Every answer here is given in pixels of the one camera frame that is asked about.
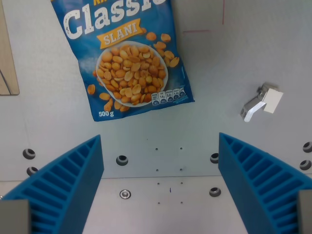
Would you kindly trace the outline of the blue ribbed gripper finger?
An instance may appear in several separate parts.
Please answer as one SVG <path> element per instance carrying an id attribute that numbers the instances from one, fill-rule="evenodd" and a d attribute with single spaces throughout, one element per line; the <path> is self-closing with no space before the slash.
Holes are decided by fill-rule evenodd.
<path id="1" fill-rule="evenodd" d="M 312 180 L 246 142 L 219 134 L 218 168 L 250 234 L 297 234 L 297 196 Z"/>
<path id="2" fill-rule="evenodd" d="M 103 172 L 97 135 L 36 171 L 0 203 L 25 203 L 32 234 L 81 234 Z"/>

